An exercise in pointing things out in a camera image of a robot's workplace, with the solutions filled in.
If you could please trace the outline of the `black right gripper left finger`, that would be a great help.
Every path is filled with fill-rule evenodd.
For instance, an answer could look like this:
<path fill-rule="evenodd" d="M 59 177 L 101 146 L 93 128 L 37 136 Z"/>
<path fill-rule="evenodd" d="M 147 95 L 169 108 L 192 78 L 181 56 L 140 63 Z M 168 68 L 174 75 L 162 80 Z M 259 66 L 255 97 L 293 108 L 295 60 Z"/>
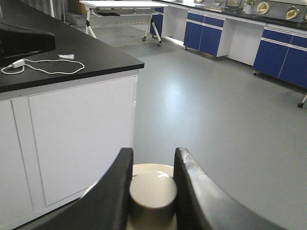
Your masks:
<path fill-rule="evenodd" d="M 133 149 L 121 148 L 114 162 L 82 198 L 36 230 L 125 230 L 128 222 Z"/>

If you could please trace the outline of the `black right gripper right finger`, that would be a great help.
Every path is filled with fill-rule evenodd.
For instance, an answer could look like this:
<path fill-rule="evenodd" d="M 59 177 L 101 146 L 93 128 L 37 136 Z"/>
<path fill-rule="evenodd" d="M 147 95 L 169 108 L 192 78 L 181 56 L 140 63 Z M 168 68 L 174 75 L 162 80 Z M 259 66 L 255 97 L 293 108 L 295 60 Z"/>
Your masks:
<path fill-rule="evenodd" d="M 197 164 L 186 148 L 174 156 L 179 230 L 282 230 L 225 193 Z"/>

